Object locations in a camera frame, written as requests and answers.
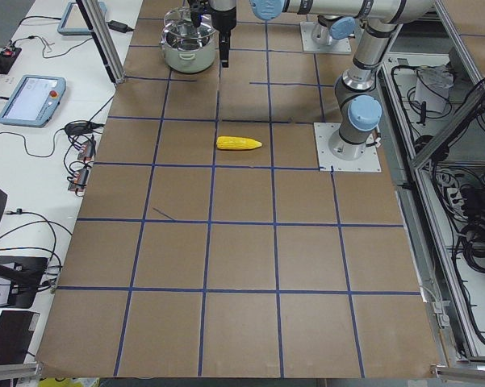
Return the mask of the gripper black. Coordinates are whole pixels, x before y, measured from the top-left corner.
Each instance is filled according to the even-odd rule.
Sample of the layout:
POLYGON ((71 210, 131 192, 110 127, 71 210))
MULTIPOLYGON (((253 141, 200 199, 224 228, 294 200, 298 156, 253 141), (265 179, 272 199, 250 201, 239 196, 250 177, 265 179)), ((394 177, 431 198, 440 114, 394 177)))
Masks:
MULTIPOLYGON (((209 0, 211 8, 212 26, 217 31, 231 31, 236 27, 235 0, 209 0)), ((190 20, 194 27, 201 25, 202 4, 200 0, 190 0, 190 20)), ((222 68, 229 67, 229 53, 231 47, 231 33, 219 32, 220 64, 222 68)))

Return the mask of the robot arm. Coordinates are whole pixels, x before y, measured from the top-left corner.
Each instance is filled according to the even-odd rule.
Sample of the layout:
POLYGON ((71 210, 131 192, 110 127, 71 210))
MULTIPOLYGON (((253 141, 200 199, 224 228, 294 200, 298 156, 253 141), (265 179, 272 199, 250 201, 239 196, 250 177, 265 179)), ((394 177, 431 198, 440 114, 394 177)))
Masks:
POLYGON ((382 117, 380 103, 369 95, 374 75, 382 65, 398 29, 424 15, 432 1, 251 1, 260 20, 282 13, 317 14, 364 19, 366 26, 352 64, 334 86, 342 123, 328 141, 330 152, 340 160, 354 161, 366 148, 370 133, 382 117))
MULTIPOLYGON (((253 14, 260 20, 270 21, 285 12, 289 1, 250 1, 253 14)), ((231 32, 236 27, 236 1, 189 1, 190 17, 195 27, 199 26, 203 15, 210 15, 212 26, 219 32, 219 43, 229 44, 231 32)), ((333 40, 347 38, 355 28, 355 18, 349 16, 319 15, 318 24, 328 29, 333 40)))

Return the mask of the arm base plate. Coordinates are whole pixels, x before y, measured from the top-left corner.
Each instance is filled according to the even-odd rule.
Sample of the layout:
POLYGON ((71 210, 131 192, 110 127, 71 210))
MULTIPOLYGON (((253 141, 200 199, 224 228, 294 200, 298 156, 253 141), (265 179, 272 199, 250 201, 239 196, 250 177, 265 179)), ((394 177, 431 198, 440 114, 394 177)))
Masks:
POLYGON ((301 22, 300 32, 303 51, 307 53, 326 53, 334 55, 349 55, 352 48, 349 36, 353 24, 346 26, 339 20, 330 27, 322 26, 318 22, 301 22))
POLYGON ((370 133, 363 144, 340 137, 339 123, 314 123, 318 168, 323 172, 380 173, 377 146, 370 133))

